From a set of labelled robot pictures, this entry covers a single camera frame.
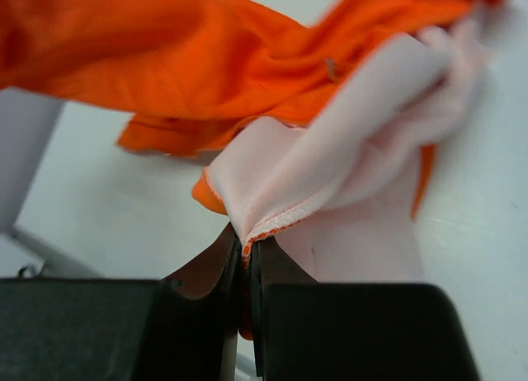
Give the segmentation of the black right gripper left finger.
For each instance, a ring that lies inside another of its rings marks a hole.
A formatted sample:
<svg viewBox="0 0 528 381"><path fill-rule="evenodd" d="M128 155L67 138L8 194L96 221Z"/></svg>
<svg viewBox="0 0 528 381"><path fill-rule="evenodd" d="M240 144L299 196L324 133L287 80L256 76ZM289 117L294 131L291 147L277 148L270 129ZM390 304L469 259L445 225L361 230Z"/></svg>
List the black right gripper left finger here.
<svg viewBox="0 0 528 381"><path fill-rule="evenodd" d="M232 380L238 344L240 241L228 224L160 280L138 280L149 302L128 380Z"/></svg>

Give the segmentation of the orange jacket with pink lining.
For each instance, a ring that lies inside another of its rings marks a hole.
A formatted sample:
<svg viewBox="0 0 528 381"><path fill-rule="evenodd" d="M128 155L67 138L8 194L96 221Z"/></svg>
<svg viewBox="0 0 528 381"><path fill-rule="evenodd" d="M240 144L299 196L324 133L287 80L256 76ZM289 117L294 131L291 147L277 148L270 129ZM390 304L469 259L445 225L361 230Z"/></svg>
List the orange jacket with pink lining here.
<svg viewBox="0 0 528 381"><path fill-rule="evenodd" d="M251 0L1 0L1 85L127 111L131 152L216 153L192 190L242 259L418 282L413 221L465 120L503 0L340 0L315 26Z"/></svg>

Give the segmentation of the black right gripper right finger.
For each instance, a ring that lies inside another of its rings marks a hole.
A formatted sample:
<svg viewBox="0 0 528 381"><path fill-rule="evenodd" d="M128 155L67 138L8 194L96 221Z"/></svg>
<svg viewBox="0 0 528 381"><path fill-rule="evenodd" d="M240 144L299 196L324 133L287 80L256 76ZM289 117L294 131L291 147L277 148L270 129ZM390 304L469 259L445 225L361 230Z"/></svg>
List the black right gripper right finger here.
<svg viewBox="0 0 528 381"><path fill-rule="evenodd" d="M320 377L317 283L269 238L253 246L252 336L262 377Z"/></svg>

